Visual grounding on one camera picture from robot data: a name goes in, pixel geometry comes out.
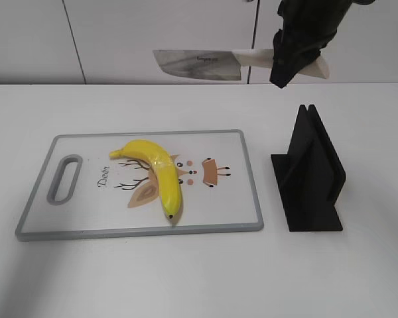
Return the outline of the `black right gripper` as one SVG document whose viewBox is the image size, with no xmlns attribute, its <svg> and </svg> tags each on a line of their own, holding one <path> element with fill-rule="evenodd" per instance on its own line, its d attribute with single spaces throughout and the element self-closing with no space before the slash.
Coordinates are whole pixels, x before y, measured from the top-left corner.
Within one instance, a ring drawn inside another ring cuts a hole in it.
<svg viewBox="0 0 398 318">
<path fill-rule="evenodd" d="M 273 38 L 269 81 L 284 88 L 303 68 L 313 63 L 336 36 L 351 5 L 352 1 L 341 0 L 281 1 L 277 14 L 283 18 L 284 29 L 279 29 Z"/>
</svg>

